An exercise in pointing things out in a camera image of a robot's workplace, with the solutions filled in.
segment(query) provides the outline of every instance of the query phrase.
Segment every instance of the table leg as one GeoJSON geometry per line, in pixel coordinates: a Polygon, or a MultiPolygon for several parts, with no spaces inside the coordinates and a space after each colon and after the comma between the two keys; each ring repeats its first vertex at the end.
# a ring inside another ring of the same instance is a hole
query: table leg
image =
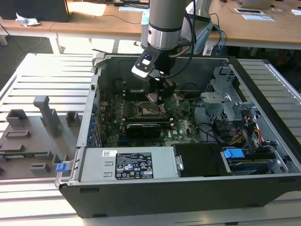
{"type": "Polygon", "coordinates": [[[0,43],[1,43],[2,46],[7,46],[8,45],[8,42],[6,41],[5,36],[6,35],[0,35],[0,43]]]}
{"type": "Polygon", "coordinates": [[[63,54],[62,47],[58,41],[58,38],[49,38],[51,48],[54,54],[63,54]]]}
{"type": "Polygon", "coordinates": [[[258,50],[259,50],[259,48],[254,47],[251,51],[251,56],[254,57],[258,50]]]}

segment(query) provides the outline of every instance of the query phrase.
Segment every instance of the laptop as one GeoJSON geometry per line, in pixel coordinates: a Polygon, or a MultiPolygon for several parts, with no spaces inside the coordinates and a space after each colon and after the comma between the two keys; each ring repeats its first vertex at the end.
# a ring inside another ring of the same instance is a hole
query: laptop
{"type": "Polygon", "coordinates": [[[268,9],[275,0],[236,0],[241,8],[268,9]]]}

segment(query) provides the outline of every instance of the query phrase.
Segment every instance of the green circuit board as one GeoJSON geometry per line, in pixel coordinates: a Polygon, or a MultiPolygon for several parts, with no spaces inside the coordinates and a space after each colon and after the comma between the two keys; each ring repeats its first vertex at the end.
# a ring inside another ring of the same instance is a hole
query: green circuit board
{"type": "Polygon", "coordinates": [[[105,129],[105,147],[171,146],[175,143],[200,142],[200,135],[191,118],[194,99],[182,99],[175,94],[166,99],[163,105],[151,105],[148,101],[127,100],[115,95],[108,100],[102,113],[105,129]],[[157,138],[128,138],[126,124],[136,120],[160,121],[162,126],[157,138]]]}

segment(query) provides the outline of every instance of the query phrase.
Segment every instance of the wooden desk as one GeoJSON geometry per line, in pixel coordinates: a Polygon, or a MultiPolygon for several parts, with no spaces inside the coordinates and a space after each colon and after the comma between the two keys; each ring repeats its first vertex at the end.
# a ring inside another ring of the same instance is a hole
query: wooden desk
{"type": "Polygon", "coordinates": [[[119,7],[113,5],[99,5],[98,10],[90,12],[90,15],[74,12],[68,23],[55,22],[50,30],[56,33],[141,36],[141,18],[142,13],[139,12],[121,12],[119,7]],[[110,15],[120,17],[134,24],[124,22],[110,15]]]}
{"type": "MultiPolygon", "coordinates": [[[[275,6],[286,9],[288,15],[293,15],[291,9],[297,9],[298,4],[296,0],[274,3],[275,6]]],[[[217,13],[219,16],[220,27],[228,37],[226,45],[301,49],[301,16],[287,16],[269,9],[270,13],[265,12],[266,16],[274,18],[274,22],[246,20],[242,14],[235,14],[225,6],[233,12],[234,8],[238,8],[238,5],[230,0],[227,3],[213,0],[210,13],[217,13]]],[[[211,17],[213,23],[217,24],[216,16],[211,17]]],[[[212,32],[207,44],[215,45],[218,39],[218,32],[212,32]]]]}
{"type": "MultiPolygon", "coordinates": [[[[50,39],[54,53],[61,53],[58,43],[59,37],[81,37],[89,39],[140,40],[141,17],[138,12],[120,12],[113,5],[76,2],[75,13],[68,23],[42,22],[41,26],[21,27],[15,21],[4,21],[4,26],[12,35],[42,36],[50,39]]],[[[223,3],[213,0],[210,13],[217,13],[221,29],[227,34],[228,46],[257,47],[257,48],[284,48],[301,49],[301,16],[287,16],[281,12],[269,10],[274,22],[245,20],[241,14],[235,14],[223,3]]],[[[232,11],[238,8],[233,1],[224,3],[232,11]]],[[[274,5],[285,8],[291,14],[291,9],[297,9],[299,1],[285,0],[275,2],[274,5]]],[[[215,15],[212,21],[217,23],[215,15]]],[[[206,43],[207,47],[214,46],[219,39],[217,32],[212,32],[206,43]]]]}
{"type": "MultiPolygon", "coordinates": [[[[50,28],[54,24],[53,21],[40,21],[40,25],[29,27],[23,27],[15,20],[0,20],[0,23],[10,35],[47,37],[50,39],[55,37],[55,34],[50,33],[50,28]]],[[[0,26],[0,42],[5,46],[7,45],[6,35],[7,33],[0,26]]]]}

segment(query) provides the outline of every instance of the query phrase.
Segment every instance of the open computer chassis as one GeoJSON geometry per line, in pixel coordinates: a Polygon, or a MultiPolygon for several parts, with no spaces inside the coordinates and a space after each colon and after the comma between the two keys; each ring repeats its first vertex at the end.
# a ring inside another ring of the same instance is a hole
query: open computer chassis
{"type": "Polygon", "coordinates": [[[300,189],[300,143],[236,58],[194,57],[159,106],[137,58],[93,61],[71,177],[57,176],[80,217],[260,207],[300,189]]]}

